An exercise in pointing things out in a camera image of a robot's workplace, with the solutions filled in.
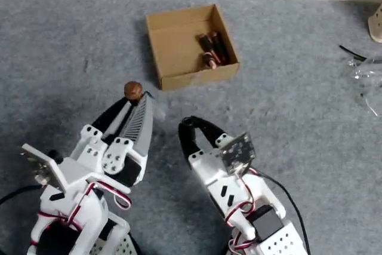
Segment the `wooden ball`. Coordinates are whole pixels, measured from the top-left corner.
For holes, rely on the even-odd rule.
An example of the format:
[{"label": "wooden ball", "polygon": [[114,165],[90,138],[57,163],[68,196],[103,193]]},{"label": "wooden ball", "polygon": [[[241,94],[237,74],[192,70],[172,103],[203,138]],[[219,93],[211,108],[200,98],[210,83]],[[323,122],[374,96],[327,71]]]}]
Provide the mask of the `wooden ball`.
[{"label": "wooden ball", "polygon": [[140,83],[130,81],[125,84],[125,97],[128,100],[136,101],[140,100],[143,96],[143,87]]}]

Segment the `clear plastic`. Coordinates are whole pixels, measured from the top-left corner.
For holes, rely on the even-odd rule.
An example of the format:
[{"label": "clear plastic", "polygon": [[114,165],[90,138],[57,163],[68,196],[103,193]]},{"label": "clear plastic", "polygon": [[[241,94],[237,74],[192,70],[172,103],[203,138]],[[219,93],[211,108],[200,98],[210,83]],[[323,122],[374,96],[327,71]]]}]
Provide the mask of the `clear plastic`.
[{"label": "clear plastic", "polygon": [[350,76],[355,81],[369,110],[382,115],[382,59],[371,59],[354,65]]}]

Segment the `gray carpet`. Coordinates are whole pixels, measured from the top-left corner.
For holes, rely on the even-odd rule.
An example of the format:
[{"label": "gray carpet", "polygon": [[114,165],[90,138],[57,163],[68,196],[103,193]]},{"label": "gray carpet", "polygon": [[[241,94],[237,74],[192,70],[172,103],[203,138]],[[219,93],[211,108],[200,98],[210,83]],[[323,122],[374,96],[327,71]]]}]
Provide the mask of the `gray carpet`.
[{"label": "gray carpet", "polygon": [[[161,92],[145,14],[218,3],[241,56],[229,81]],[[119,211],[145,254],[218,255],[229,228],[188,169],[177,139],[184,116],[233,135],[249,130],[255,167],[291,192],[312,254],[380,254],[382,123],[344,77],[344,44],[367,56],[374,4],[299,0],[0,0],[0,195],[33,183],[20,146],[67,155],[81,127],[144,83],[165,109],[133,207]],[[286,196],[272,186],[291,218]],[[25,254],[39,193],[0,209],[0,246]]]}]

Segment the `black cable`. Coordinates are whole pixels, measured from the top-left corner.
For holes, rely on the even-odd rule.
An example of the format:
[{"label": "black cable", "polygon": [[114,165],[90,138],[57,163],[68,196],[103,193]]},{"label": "black cable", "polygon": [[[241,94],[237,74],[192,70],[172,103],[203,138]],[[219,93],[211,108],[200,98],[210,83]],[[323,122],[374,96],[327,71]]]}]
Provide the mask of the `black cable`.
[{"label": "black cable", "polygon": [[279,183],[277,180],[271,178],[270,176],[262,173],[261,171],[258,171],[256,170],[257,172],[257,175],[260,176],[260,177],[263,177],[267,180],[270,180],[271,182],[273,182],[274,184],[278,185],[284,192],[285,194],[287,195],[289,201],[291,202],[291,204],[293,205],[294,209],[296,210],[296,213],[297,213],[297,216],[298,216],[298,219],[300,221],[300,224],[301,224],[301,228],[303,230],[303,236],[304,236],[304,241],[305,241],[305,247],[306,247],[306,251],[308,253],[308,255],[311,255],[310,254],[310,247],[309,247],[309,241],[308,241],[308,235],[306,233],[306,230],[305,230],[305,224],[304,224],[304,220],[303,220],[303,217],[301,216],[301,213],[300,213],[300,210],[298,209],[296,203],[294,202],[294,200],[292,199],[292,196],[289,194],[289,192],[287,191],[287,189],[284,187],[284,185],[282,185],[281,183]]},{"label": "black cable", "polygon": [[342,50],[344,50],[345,52],[348,52],[348,53],[350,53],[351,55],[353,55],[354,58],[355,58],[356,60],[360,60],[360,61],[363,62],[363,61],[365,61],[365,60],[367,59],[366,57],[361,56],[361,55],[359,55],[359,54],[357,54],[357,53],[354,53],[353,51],[351,51],[351,50],[349,50],[349,49],[343,47],[342,45],[340,45],[340,48],[341,48]]},{"label": "black cable", "polygon": [[[4,196],[3,198],[0,199],[0,205],[3,203],[7,202],[8,200],[14,198],[15,196],[28,192],[28,191],[36,191],[38,189],[41,189],[42,185],[29,185],[29,186],[24,186],[23,188],[16,189],[14,192],[11,192]],[[7,255],[4,251],[0,249],[0,255]]]}]

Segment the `cardboard box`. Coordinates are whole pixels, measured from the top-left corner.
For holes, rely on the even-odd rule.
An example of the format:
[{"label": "cardboard box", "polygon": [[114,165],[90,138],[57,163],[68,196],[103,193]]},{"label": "cardboard box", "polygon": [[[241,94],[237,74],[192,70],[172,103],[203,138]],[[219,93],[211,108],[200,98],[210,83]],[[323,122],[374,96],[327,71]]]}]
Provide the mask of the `cardboard box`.
[{"label": "cardboard box", "polygon": [[[238,55],[216,5],[155,13],[146,21],[162,90],[228,79],[237,73]],[[221,33],[229,55],[229,64],[213,70],[203,64],[198,42],[198,35],[212,31]]]}]

